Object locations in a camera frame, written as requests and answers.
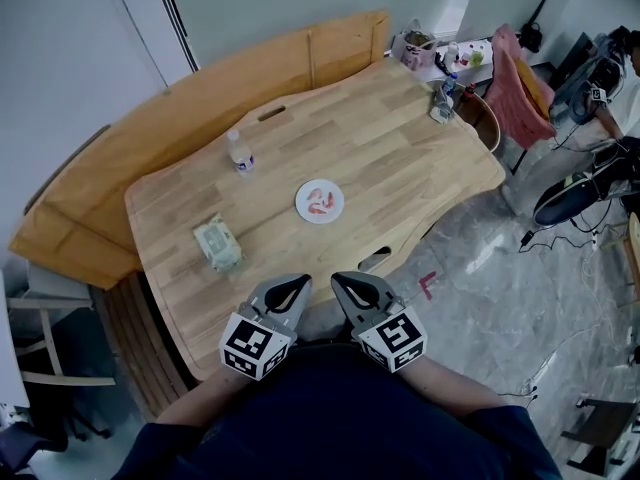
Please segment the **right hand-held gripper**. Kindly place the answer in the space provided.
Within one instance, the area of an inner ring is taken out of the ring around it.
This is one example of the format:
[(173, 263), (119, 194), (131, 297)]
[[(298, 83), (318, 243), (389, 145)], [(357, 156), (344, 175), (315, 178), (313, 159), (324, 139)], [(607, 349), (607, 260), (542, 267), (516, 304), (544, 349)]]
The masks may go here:
[(336, 272), (331, 288), (354, 330), (362, 351), (391, 373), (397, 373), (425, 353), (427, 333), (413, 306), (403, 300), (391, 285), (375, 275), (359, 271)]

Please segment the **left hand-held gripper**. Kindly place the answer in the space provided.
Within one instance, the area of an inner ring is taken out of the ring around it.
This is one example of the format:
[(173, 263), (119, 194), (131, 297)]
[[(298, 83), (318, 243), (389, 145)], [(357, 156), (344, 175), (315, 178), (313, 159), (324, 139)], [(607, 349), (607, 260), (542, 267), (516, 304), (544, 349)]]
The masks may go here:
[(222, 363), (260, 381), (287, 356), (312, 294), (308, 274), (287, 274), (256, 286), (231, 314), (219, 343)]

